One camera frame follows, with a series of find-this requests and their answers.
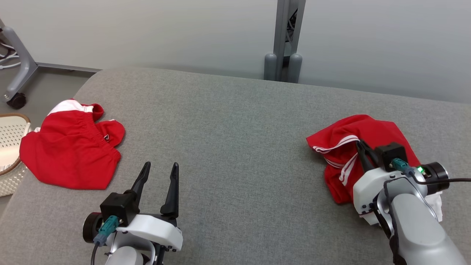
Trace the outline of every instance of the black cable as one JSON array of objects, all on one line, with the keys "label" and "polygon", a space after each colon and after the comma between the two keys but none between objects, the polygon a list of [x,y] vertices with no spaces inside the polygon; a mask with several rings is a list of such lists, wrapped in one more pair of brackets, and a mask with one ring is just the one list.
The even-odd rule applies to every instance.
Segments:
[{"label": "black cable", "polygon": [[97,254],[98,244],[98,242],[95,243],[95,247],[93,248],[93,252],[91,253],[90,265],[95,265],[95,255]]},{"label": "black cable", "polygon": [[433,185],[433,184],[442,184],[442,183],[450,183],[450,182],[471,182],[471,178],[444,179],[444,180],[424,182],[424,181],[419,181],[413,173],[409,173],[409,176],[411,176],[417,184],[422,184],[422,185]]}]

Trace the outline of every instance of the white basket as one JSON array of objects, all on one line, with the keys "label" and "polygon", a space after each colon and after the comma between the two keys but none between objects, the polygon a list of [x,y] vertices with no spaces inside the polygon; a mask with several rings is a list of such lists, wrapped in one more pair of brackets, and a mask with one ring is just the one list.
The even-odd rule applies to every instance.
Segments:
[{"label": "white basket", "polygon": [[14,193],[27,172],[19,154],[21,139],[31,131],[30,126],[23,114],[0,115],[0,196]]}]

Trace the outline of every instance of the teal connector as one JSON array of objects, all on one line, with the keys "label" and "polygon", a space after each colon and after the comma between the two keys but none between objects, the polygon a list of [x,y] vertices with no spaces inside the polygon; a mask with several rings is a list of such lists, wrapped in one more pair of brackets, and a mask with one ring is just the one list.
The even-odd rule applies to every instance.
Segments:
[{"label": "teal connector", "polygon": [[399,170],[400,172],[404,173],[407,176],[414,175],[414,169],[409,166],[407,162],[402,159],[395,158],[391,161],[391,165],[394,169]]},{"label": "teal connector", "polygon": [[93,239],[93,243],[98,244],[99,247],[102,247],[106,243],[108,236],[116,230],[119,223],[120,221],[117,216],[112,215],[108,217],[108,219],[98,230],[98,235]]}]

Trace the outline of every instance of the red cloth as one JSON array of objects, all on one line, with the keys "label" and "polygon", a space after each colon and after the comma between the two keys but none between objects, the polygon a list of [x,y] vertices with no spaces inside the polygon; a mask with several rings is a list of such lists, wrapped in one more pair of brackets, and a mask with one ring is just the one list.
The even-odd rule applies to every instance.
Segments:
[{"label": "red cloth", "polygon": [[411,166],[420,165],[406,138],[394,122],[379,121],[368,115],[354,115],[306,138],[328,165],[324,178],[336,203],[353,201],[353,185],[363,175],[355,142],[364,140],[371,148],[399,143],[406,148]]},{"label": "red cloth", "polygon": [[121,154],[114,147],[124,137],[121,123],[95,123],[103,115],[98,104],[74,99],[59,103],[41,128],[21,140],[21,161],[44,183],[69,189],[104,190]]}]

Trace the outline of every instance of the gray floor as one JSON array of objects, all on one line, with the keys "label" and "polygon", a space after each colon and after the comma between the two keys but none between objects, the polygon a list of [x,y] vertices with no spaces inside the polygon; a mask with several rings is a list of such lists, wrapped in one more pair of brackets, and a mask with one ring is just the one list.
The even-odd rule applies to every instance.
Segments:
[{"label": "gray floor", "polygon": [[[17,72],[18,67],[0,70],[0,93],[3,93]],[[57,103],[72,98],[93,74],[39,68],[21,91],[26,95],[26,106],[20,110],[14,110],[6,103],[0,102],[0,113],[19,112],[30,118],[32,128],[41,126],[49,111]],[[11,195],[0,197],[0,216],[3,214],[10,198]]]}]

